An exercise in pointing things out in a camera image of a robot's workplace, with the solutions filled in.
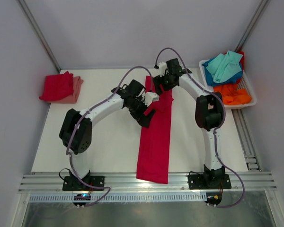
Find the magenta t shirt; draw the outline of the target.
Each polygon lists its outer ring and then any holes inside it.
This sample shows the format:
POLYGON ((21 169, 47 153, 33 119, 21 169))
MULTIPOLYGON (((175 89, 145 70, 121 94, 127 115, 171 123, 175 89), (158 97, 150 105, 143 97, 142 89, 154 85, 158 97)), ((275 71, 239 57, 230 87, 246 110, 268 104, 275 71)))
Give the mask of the magenta t shirt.
POLYGON ((167 184, 172 120, 172 91, 164 91, 159 101, 153 102, 145 114, 155 110, 149 128, 142 127, 136 178, 167 184))

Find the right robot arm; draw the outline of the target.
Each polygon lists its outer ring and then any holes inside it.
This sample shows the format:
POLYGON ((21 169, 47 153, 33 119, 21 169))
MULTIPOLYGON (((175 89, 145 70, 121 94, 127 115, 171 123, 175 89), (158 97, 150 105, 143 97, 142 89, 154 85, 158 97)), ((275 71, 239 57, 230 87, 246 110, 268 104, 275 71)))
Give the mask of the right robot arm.
POLYGON ((225 179, 225 167, 221 163, 220 131, 225 121, 222 96, 207 90, 180 66, 177 58, 155 64, 159 74, 152 79, 158 95, 179 86, 195 101, 195 121, 202 130, 205 147, 205 164, 202 183, 207 188, 217 188, 225 179))

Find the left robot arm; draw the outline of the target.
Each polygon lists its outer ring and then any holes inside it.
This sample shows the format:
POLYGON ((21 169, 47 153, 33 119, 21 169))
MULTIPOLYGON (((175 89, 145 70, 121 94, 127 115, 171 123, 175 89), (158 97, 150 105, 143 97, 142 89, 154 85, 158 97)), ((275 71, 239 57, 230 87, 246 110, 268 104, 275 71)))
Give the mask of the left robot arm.
POLYGON ((95 183, 87 166, 87 149, 92 142, 92 129, 110 114, 127 108, 130 115, 144 128, 149 128, 155 110, 146 114, 148 107, 159 100, 159 95, 146 88, 138 81, 129 85, 115 87, 104 100, 81 111, 70 109, 64 118, 59 138, 67 148, 71 169, 63 179, 64 191, 84 191, 92 187, 96 191, 104 189, 103 183, 95 183))

